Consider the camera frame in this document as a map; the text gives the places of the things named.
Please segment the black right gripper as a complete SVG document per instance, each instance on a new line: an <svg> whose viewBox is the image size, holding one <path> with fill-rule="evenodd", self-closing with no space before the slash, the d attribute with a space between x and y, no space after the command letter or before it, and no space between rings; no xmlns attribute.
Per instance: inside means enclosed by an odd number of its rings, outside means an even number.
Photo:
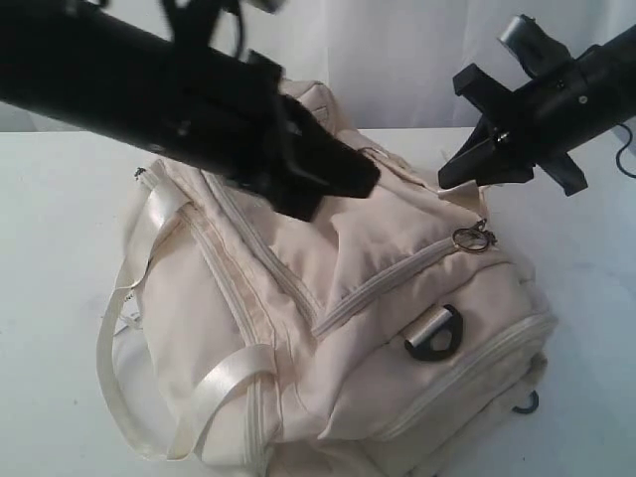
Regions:
<svg viewBox="0 0 636 477"><path fill-rule="evenodd" d="M455 94L480 112L478 124L456 154L439 169L438 183L452 189L524 184L534 169L546 172L569 197L588 187L582 170L568 155L586 105L588 83L580 61L589 52L550 73L509 90L474 64L453 78Z"/></svg>

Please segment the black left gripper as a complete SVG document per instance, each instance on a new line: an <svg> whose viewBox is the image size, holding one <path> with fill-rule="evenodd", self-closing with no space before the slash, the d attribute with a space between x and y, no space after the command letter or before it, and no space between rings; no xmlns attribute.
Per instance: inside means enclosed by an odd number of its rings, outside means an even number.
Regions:
<svg viewBox="0 0 636 477"><path fill-rule="evenodd" d="M303 222L315 217L325 195L369 197L381 175L374 162L328 132L298 100L280 92L280 65L255 51L246 63L264 81L265 116L254 127L246 163L226 183Z"/></svg>

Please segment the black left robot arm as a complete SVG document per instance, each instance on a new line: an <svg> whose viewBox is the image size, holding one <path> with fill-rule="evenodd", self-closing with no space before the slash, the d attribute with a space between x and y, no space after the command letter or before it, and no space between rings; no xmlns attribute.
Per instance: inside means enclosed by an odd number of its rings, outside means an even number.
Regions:
<svg viewBox="0 0 636 477"><path fill-rule="evenodd" d="M327 196L365 199L380 172L280 90L282 67L237 41L211 47L237 1L162 3L162 39L103 1L1 5L4 102L222 176L310 221Z"/></svg>

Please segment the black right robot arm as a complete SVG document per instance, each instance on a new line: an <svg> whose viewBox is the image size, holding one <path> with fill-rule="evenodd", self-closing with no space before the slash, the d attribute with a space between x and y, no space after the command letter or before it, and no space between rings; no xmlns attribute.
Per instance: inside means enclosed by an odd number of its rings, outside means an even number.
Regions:
<svg viewBox="0 0 636 477"><path fill-rule="evenodd" d="M499 38L529 81L510 90L475 64L453 79L456 95L481 113L463 146L439 170L444 190L523 184L541 168L567 196L588 186L571 150L635 115L635 30L575 58L527 15Z"/></svg>

